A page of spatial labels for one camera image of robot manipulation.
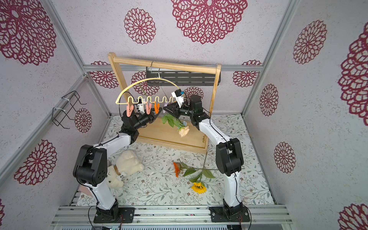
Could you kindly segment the yellow wavy clothes hanger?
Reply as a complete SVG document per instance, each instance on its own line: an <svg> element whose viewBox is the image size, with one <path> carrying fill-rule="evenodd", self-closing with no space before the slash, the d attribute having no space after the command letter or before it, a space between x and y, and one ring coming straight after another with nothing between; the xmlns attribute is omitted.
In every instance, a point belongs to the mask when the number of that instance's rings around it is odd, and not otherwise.
<svg viewBox="0 0 368 230"><path fill-rule="evenodd" d="M139 100L142 100L143 97L142 96L146 96L145 100L148 101L149 103L154 104L155 102L157 103L172 103L172 102L176 102L176 100L170 96L164 96L162 99L160 99L158 96L152 98L153 95L155 95L160 87L159 86L148 86L147 81L149 79L146 78L146 73L144 73L143 71L141 72L137 72L133 75L132 77L133 80L136 80L134 82L132 82L129 86L125 86L123 87L121 93L119 94L118 98L116 99L116 104L117 105L121 105L121 104L138 104ZM176 84L174 84L173 82L164 79L164 81L167 81L169 83L171 83L174 87L176 87L177 89L180 89L179 86L177 86ZM120 99L125 95L129 93L129 89L133 88L134 90L136 90L139 94L141 94L142 96L139 96L137 98L137 101L134 102L133 96L128 95L125 99L125 103L121 102Z"/></svg>

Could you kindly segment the peach artificial rose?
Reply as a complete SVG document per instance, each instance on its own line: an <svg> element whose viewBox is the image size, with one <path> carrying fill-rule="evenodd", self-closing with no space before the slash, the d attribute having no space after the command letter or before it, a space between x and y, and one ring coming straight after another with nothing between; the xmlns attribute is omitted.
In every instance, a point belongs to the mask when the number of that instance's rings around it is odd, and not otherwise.
<svg viewBox="0 0 368 230"><path fill-rule="evenodd" d="M148 101L146 101L145 98L143 98L142 100L139 100L139 103L145 103L146 104L146 103L148 103ZM160 103L160 107L161 107L161 105L163 105L163 107L164 107L164 106L167 106L168 104L169 103ZM171 127L177 127L178 133L181 137L186 136L188 134L189 130L190 130L187 127L186 122L182 122L180 119L175 118L170 114L165 114L163 116L162 120L163 120L162 121L163 124L168 123Z"/></svg>

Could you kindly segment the orange artificial flower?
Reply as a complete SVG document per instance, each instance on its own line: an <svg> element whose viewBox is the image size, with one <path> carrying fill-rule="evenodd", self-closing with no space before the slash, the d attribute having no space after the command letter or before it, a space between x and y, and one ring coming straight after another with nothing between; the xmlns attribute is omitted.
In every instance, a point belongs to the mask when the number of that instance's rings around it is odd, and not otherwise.
<svg viewBox="0 0 368 230"><path fill-rule="evenodd" d="M174 172L175 172L175 176L178 178L179 174L180 174L180 165L177 164L176 162L173 162L173 166L174 166Z"/></svg>

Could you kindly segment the yellow artificial sunflower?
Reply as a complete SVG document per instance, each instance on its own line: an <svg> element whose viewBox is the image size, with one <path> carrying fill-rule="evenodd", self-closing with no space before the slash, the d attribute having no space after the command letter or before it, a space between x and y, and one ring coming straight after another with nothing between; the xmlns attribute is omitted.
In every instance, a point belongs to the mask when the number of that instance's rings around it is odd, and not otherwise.
<svg viewBox="0 0 368 230"><path fill-rule="evenodd" d="M177 164L180 165L180 169L181 171L184 170L184 174L183 177L186 176L190 176L193 175L195 173L198 173L197 176L192 177L191 179L189 179L189 182L192 183L192 187L191 189L198 193L198 194L203 194L207 191L207 187L206 184L204 182L204 180L202 179L202 177L208 178L208 179L215 179L215 175L212 173L213 171L215 171L215 169L209 169L206 167L206 160L207 160L207 155L205 156L205 160L203 163L202 167L192 167L189 166L187 164L185 164L184 162L182 162L181 160L179 160L179 162L176 162ZM222 174L224 176L224 194L225 195L230 195L230 196L237 196L238 195L238 176L239 176L239 172L233 172L230 174L226 174L225 172Z"/></svg>

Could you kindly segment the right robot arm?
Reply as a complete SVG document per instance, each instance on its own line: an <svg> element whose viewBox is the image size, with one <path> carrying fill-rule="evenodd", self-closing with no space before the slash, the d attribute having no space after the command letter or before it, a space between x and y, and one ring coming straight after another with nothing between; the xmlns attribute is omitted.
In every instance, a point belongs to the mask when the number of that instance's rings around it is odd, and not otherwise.
<svg viewBox="0 0 368 230"><path fill-rule="evenodd" d="M230 220L243 213L238 182L244 164L241 143L237 138L230 138L211 121L209 112L202 107L201 97L193 95L189 103L177 102L165 106L164 111L174 118L187 116L199 131L205 134L216 146L216 166L224 176L223 215Z"/></svg>

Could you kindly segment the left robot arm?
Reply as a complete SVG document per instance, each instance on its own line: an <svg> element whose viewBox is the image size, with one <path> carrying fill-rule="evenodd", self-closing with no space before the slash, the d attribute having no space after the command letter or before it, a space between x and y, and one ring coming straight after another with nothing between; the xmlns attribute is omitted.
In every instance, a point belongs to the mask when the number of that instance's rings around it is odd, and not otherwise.
<svg viewBox="0 0 368 230"><path fill-rule="evenodd" d="M73 169L73 176L80 185L92 191L97 200L98 214L112 220L118 217L118 201L112 195L107 183L107 157L133 144L139 136L139 129L153 123L161 111L160 108L158 113L155 113L154 109L151 109L148 114L132 112L130 116L125 111L122 116L121 130L114 138L104 143L81 147Z"/></svg>

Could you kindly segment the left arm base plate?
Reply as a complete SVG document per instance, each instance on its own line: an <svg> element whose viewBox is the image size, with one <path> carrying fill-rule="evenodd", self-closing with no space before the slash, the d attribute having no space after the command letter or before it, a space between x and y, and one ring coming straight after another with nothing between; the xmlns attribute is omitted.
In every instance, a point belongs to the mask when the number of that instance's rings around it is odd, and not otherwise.
<svg viewBox="0 0 368 230"><path fill-rule="evenodd" d="M118 208L111 210L97 208L93 223L132 223L135 210L135 208Z"/></svg>

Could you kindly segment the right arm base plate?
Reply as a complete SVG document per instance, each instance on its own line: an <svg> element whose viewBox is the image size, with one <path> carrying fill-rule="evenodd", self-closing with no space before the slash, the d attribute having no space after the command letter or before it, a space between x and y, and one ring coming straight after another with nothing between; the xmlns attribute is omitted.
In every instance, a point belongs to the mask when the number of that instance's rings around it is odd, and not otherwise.
<svg viewBox="0 0 368 230"><path fill-rule="evenodd" d="M237 206L235 209L226 207L209 207L211 221L220 222L251 222L249 211L246 207Z"/></svg>

